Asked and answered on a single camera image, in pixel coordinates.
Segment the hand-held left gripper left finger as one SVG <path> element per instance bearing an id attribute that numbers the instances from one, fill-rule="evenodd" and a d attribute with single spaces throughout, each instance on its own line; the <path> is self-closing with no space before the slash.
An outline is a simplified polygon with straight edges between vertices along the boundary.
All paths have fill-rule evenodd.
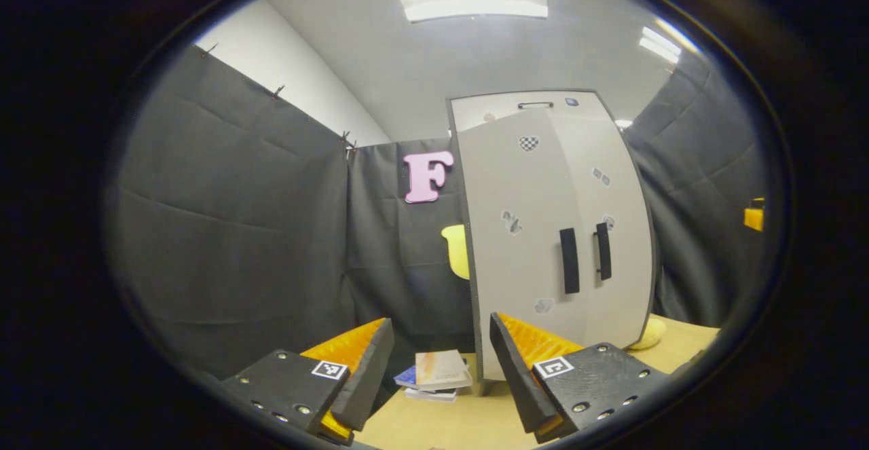
<path id="1" fill-rule="evenodd" d="M 381 318 L 300 354 L 276 349 L 221 386 L 276 425 L 350 446 L 372 413 L 393 347 L 393 322 Z"/>

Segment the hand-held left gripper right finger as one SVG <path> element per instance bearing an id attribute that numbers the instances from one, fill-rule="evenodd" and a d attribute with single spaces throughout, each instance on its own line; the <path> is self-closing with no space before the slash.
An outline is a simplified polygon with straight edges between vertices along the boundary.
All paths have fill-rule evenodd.
<path id="1" fill-rule="evenodd" d="M 633 414 L 670 375 L 610 343 L 580 345 L 503 313 L 490 342 L 523 430 L 545 444 Z"/>

